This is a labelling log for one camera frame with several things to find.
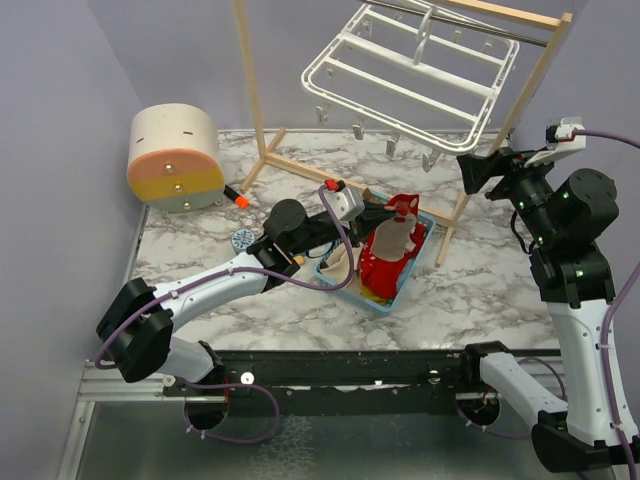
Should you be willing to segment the red beige reindeer sock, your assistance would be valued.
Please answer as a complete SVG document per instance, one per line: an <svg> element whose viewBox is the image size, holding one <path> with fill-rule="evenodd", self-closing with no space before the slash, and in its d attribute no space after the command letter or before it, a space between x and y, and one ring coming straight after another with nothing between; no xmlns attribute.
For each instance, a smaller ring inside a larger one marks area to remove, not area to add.
<svg viewBox="0 0 640 480"><path fill-rule="evenodd" d="M400 261L413 249L410 235L417 225L419 196L398 194L385 205L394 216L380 224L374 232L371 254L383 261Z"/></svg>

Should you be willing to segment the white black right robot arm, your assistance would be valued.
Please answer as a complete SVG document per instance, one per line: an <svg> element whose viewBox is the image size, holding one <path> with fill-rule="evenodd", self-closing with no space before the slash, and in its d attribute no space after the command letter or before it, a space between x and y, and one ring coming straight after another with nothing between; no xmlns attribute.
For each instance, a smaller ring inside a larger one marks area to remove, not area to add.
<svg viewBox="0 0 640 480"><path fill-rule="evenodd" d="M470 344L459 367L469 390L486 386L526 422L540 463L553 473L584 473L639 462L639 430L624 404L606 315L619 295L597 238L617 218L617 190L605 174L583 168L558 189L550 165L530 166L531 151L501 148L487 157L461 155L464 190L507 200L531 234L530 270L559 341L568 398L552 395L501 342Z"/></svg>

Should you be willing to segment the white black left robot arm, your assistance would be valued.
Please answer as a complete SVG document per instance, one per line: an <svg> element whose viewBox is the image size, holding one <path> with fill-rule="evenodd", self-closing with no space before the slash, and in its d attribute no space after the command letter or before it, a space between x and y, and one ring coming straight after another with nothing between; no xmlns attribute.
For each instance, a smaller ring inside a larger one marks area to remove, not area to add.
<svg viewBox="0 0 640 480"><path fill-rule="evenodd" d="M116 369L128 383L154 373L185 380L206 395L220 385L222 362L205 341L189 342L176 332L190 321L234 300L294 283L295 256L339 240L351 247L395 215L393 208L323 192L323 212L309 216L297 200L279 201L263 234L228 262L187 279L148 285L125 283L99 322L102 342L94 364Z"/></svg>

